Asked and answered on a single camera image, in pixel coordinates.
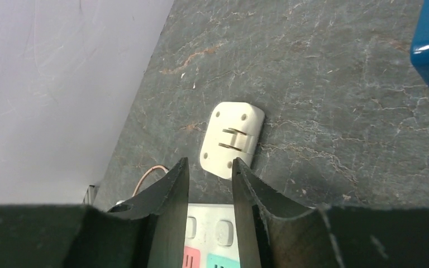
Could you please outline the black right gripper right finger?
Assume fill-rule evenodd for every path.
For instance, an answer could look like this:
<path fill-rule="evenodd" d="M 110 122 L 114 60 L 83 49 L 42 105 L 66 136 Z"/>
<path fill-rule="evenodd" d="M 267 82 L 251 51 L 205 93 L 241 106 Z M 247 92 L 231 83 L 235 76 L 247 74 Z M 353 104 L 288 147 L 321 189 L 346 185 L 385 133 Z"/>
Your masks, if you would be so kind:
<path fill-rule="evenodd" d="M 239 158 L 232 188 L 241 267 L 429 267 L 429 207 L 309 208 Z"/>

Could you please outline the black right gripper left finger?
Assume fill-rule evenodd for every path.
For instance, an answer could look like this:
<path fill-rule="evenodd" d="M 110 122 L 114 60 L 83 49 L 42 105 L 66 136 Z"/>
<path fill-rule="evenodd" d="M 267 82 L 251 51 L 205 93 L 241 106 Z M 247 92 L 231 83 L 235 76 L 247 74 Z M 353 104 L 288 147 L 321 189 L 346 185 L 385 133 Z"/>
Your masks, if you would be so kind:
<path fill-rule="evenodd" d="M 0 205 L 0 267 L 181 267 L 189 164 L 108 211 Z"/>

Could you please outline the white adapter plug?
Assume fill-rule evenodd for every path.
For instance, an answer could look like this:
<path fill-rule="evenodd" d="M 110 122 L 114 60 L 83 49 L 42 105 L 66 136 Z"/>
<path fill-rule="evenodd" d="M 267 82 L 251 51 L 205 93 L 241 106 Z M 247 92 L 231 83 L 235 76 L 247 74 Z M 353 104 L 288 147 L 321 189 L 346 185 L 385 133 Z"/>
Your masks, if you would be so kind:
<path fill-rule="evenodd" d="M 233 160 L 250 166 L 255 155 L 265 113 L 246 102 L 221 102 L 215 106 L 201 146 L 202 169 L 231 179 Z"/>

